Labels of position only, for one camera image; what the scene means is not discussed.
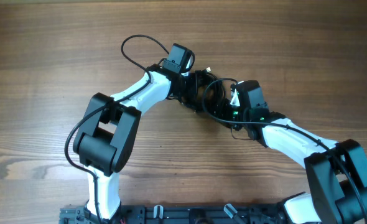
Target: black bracket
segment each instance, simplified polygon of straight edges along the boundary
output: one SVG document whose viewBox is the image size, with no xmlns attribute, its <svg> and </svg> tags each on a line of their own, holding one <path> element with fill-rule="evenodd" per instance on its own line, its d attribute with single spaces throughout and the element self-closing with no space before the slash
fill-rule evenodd
<svg viewBox="0 0 367 224">
<path fill-rule="evenodd" d="M 97 93 L 91 98 L 85 116 L 107 104 L 111 106 L 81 125 L 73 151 L 79 155 L 80 163 L 102 170 L 109 177 L 120 172 L 131 155 L 141 112 L 132 106 L 113 104 L 112 97 Z M 99 128 L 99 122 L 116 124 L 114 134 Z"/>
<path fill-rule="evenodd" d="M 349 139 L 338 143 L 335 155 L 342 159 L 359 190 L 367 212 L 367 158 L 362 147 Z M 338 169 L 328 152 L 304 159 L 315 210 L 322 223 L 354 223 L 363 218 L 360 205 L 348 180 L 338 181 Z"/>
</svg>

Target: wood grain surface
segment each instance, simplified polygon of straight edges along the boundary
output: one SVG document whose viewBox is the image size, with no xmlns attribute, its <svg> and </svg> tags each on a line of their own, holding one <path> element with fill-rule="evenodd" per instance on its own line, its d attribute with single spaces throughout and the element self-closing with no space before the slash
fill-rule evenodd
<svg viewBox="0 0 367 224">
<path fill-rule="evenodd" d="M 59 208 L 86 202 L 86 174 L 63 145 L 92 95 L 142 77 L 119 50 L 133 34 L 192 49 L 194 69 L 258 80 L 271 110 L 367 153 L 367 1 L 0 5 L 0 223 L 56 223 Z M 146 39 L 126 52 L 143 65 L 165 57 Z M 120 180 L 126 205 L 266 203 L 309 189 L 285 155 L 176 101 L 142 117 Z"/>
</svg>

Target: wooden table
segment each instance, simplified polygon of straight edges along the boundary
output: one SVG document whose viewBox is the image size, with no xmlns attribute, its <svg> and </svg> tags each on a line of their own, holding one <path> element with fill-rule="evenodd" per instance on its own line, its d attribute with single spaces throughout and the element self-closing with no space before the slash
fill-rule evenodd
<svg viewBox="0 0 367 224">
<path fill-rule="evenodd" d="M 63 145 L 92 95 L 142 77 L 119 50 L 133 34 L 192 49 L 194 69 L 258 80 L 271 110 L 367 153 L 367 1 L 0 6 L 0 223 L 56 223 L 59 208 L 86 202 L 86 174 Z M 165 57 L 146 39 L 126 52 L 145 66 Z M 120 177 L 126 205 L 266 203 L 308 190 L 300 165 L 176 101 L 142 117 Z"/>
</svg>

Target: robotic arm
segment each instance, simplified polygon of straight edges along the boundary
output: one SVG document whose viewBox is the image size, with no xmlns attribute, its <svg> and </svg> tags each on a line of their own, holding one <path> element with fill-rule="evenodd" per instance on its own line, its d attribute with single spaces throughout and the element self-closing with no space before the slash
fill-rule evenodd
<svg viewBox="0 0 367 224">
<path fill-rule="evenodd" d="M 221 223 L 353 223 L 364 217 L 363 212 L 366 212 L 367 217 L 367 158 L 357 142 L 350 139 L 338 143 L 323 139 L 296 126 L 283 114 L 270 112 L 257 81 L 232 84 L 232 98 L 226 99 L 223 85 L 218 83 L 219 80 L 209 69 L 188 73 L 193 63 L 193 52 L 174 44 L 162 66 L 152 65 L 146 69 L 151 80 L 141 91 L 132 94 L 149 82 L 147 73 L 121 93 L 112 96 L 97 93 L 92 97 L 85 115 L 102 106 L 110 106 L 81 125 L 73 150 L 79 155 L 80 163 L 98 177 L 98 190 L 95 192 L 93 179 L 89 175 L 90 199 L 86 208 L 80 208 L 82 214 L 86 215 L 73 218 L 82 223 L 99 223 L 95 218 L 98 215 L 95 194 L 98 194 L 99 215 L 103 223 L 125 224 L 125 218 L 128 222 L 137 223 L 128 215 L 133 208 L 121 205 L 118 196 L 119 171 L 131 155 L 141 116 L 157 102 L 171 97 L 195 111 L 205 110 L 228 128 L 236 131 L 244 128 L 251 139 L 281 151 L 307 171 L 311 194 L 299 194 L 275 205 L 263 205 L 268 209 L 258 212 L 254 212 L 254 207 L 234 208 L 227 204 L 220 209 L 221 213 L 225 213 Z M 198 101 L 202 86 L 207 87 L 202 101 Z M 115 133 L 99 128 L 99 122 L 115 124 Z M 349 172 L 352 182 L 339 182 L 336 178 L 339 172 Z M 160 224 L 165 218 L 163 213 L 171 212 L 171 209 L 164 209 L 160 205 L 153 209 L 141 207 L 137 218 L 143 218 L 143 221 L 138 224 L 156 221 Z M 173 219 L 171 213 L 169 222 L 192 223 L 192 211 L 210 213 L 213 209 L 215 207 L 188 208 L 190 212 L 186 208 L 182 211 L 173 209 L 174 215 L 180 218 Z M 69 210 L 72 211 L 76 214 L 80 210 Z M 219 216 L 214 218 L 214 222 L 221 221 Z M 71 221 L 69 217 L 63 216 L 63 212 L 61 220 L 64 221 L 62 223 Z"/>
</svg>

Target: black cable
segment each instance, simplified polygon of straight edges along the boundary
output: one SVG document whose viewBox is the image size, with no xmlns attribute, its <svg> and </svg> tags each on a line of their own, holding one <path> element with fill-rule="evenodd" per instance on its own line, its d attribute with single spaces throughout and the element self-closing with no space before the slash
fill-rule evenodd
<svg viewBox="0 0 367 224">
<path fill-rule="evenodd" d="M 342 164 L 342 162 L 337 158 L 336 155 L 334 155 L 333 151 L 331 151 L 329 147 L 327 147 L 321 141 L 319 141 L 319 139 L 315 139 L 311 135 L 309 135 L 309 134 L 307 134 L 307 133 L 305 133 L 305 132 L 303 132 L 303 131 L 301 131 L 299 129 L 290 127 L 289 125 L 276 124 L 276 123 L 267 123 L 267 122 L 254 122 L 254 121 L 228 121 L 228 120 L 225 120 L 225 119 L 217 118 L 216 116 L 212 115 L 207 110 L 207 107 L 205 106 L 205 97 L 206 97 L 206 94 L 207 94 L 208 89 L 210 89 L 210 87 L 214 83 L 218 83 L 218 82 L 222 82 L 222 81 L 226 81 L 226 80 L 233 81 L 236 84 L 238 83 L 238 81 L 236 81 L 235 79 L 232 79 L 232 78 L 221 78 L 221 79 L 215 80 L 214 82 L 210 83 L 207 86 L 207 88 L 204 90 L 203 99 L 202 99 L 202 106 L 203 106 L 204 112 L 206 112 L 208 115 L 210 115 L 213 119 L 215 119 L 215 120 L 217 120 L 219 122 L 222 122 L 222 123 L 230 123 L 230 124 L 253 124 L 253 125 L 259 125 L 259 126 L 271 125 L 271 126 L 277 126 L 277 127 L 280 127 L 280 128 L 286 128 L 286 129 L 295 131 L 295 132 L 297 132 L 297 133 L 299 133 L 299 134 L 307 137 L 308 139 L 310 139 L 311 141 L 315 142 L 319 146 L 322 146 L 330 154 L 330 156 L 333 158 L 333 160 L 335 161 L 335 163 L 340 167 L 341 172 L 344 173 L 344 175 L 346 176 L 346 178 L 350 182 L 351 188 L 353 189 L 353 191 L 355 193 L 355 196 L 356 196 L 356 199 L 358 200 L 359 206 L 361 208 L 361 211 L 362 211 L 362 214 L 363 214 L 363 218 L 365 219 L 365 223 L 367 224 L 367 212 L 366 212 L 365 204 L 363 203 L 363 200 L 360 197 L 359 190 L 356 187 L 356 185 L 355 185 L 352 177 L 350 176 L 349 172 L 347 171 L 347 169 L 345 168 L 345 166 Z"/>
<path fill-rule="evenodd" d="M 218 78 L 208 72 L 207 69 L 197 70 L 189 73 L 183 79 L 183 86 L 179 92 L 176 92 L 173 98 L 167 97 L 168 100 L 178 100 L 182 105 L 194 110 L 196 113 L 203 111 L 202 109 L 202 92 L 199 89 L 205 89 L 211 82 Z M 213 94 L 208 96 L 206 105 L 210 110 L 221 111 L 225 99 L 225 88 L 222 84 L 213 85 Z"/>
<path fill-rule="evenodd" d="M 165 60 L 166 58 L 162 58 L 161 60 L 160 60 L 160 62 L 159 63 L 157 63 L 158 65 L 160 65 L 164 60 Z"/>
<path fill-rule="evenodd" d="M 69 162 L 70 165 L 72 165 L 74 168 L 77 168 L 79 170 L 82 170 L 84 172 L 87 172 L 89 174 L 91 174 L 92 178 L 93 178 L 93 181 L 94 181 L 94 200 L 95 200 L 95 210 L 96 210 L 96 216 L 98 217 L 98 221 L 100 224 L 102 224 L 102 217 L 101 217 L 101 213 L 100 213 L 100 210 L 99 210 L 99 201 L 98 201 L 98 177 L 96 176 L 96 174 L 82 166 L 79 166 L 77 164 L 75 164 L 72 159 L 70 158 L 69 156 L 69 153 L 68 153 L 68 148 L 69 148 L 69 144 L 70 144 L 70 141 L 72 140 L 72 137 L 74 135 L 74 133 L 80 128 L 81 125 L 83 125 L 83 123 L 85 123 L 85 121 L 87 121 L 88 119 L 90 119 L 92 116 L 94 116 L 95 114 L 99 113 L 100 111 L 103 111 L 104 109 L 106 108 L 110 108 L 114 105 L 117 105 L 119 104 L 120 102 L 122 101 L 125 101 L 125 100 L 128 100 L 130 97 L 132 97 L 133 95 L 139 93 L 140 91 L 142 91 L 146 86 L 148 86 L 148 84 L 151 83 L 152 81 L 152 77 L 151 77 L 151 74 L 149 73 L 149 71 L 146 70 L 145 67 L 143 67 L 142 65 L 138 64 L 137 62 L 135 62 L 134 60 L 132 60 L 131 58 L 129 58 L 125 53 L 124 53 L 124 45 L 125 43 L 129 40 L 129 39 L 132 39 L 134 37 L 145 37 L 145 38 L 148 38 L 148 39 L 151 39 L 153 40 L 154 42 L 158 43 L 163 49 L 164 51 L 166 51 L 168 54 L 169 54 L 169 51 L 157 40 L 155 40 L 153 37 L 149 37 L 149 36 L 146 36 L 146 35 L 132 35 L 130 37 L 128 37 L 127 39 L 125 39 L 123 41 L 123 43 L 121 44 L 121 53 L 122 55 L 127 59 L 129 60 L 130 62 L 132 62 L 133 64 L 135 64 L 136 66 L 138 66 L 139 68 L 143 69 L 146 73 L 147 73 L 147 76 L 148 76 L 148 79 L 146 81 L 146 83 L 141 86 L 140 88 L 138 88 L 137 90 L 135 90 L 134 92 L 128 94 L 127 96 L 121 98 L 120 100 L 117 100 L 117 101 L 114 101 L 114 102 L 111 102 L 111 103 L 108 103 L 104 106 L 101 106 L 99 107 L 98 109 L 92 111 L 90 114 L 86 115 L 83 119 L 81 119 L 81 121 L 79 121 L 76 126 L 74 126 L 74 128 L 70 131 L 67 139 L 66 139 L 66 142 L 65 142 L 65 149 L 64 149 L 64 152 L 65 152 L 65 157 L 66 157 L 66 160 Z"/>
<path fill-rule="evenodd" d="M 233 132 L 232 132 L 232 127 L 231 127 L 231 135 L 232 135 L 232 138 L 234 139 L 234 140 L 252 140 L 252 139 L 250 139 L 250 138 L 248 138 L 248 139 L 242 139 L 242 138 L 236 138 L 234 135 L 233 135 Z"/>
</svg>

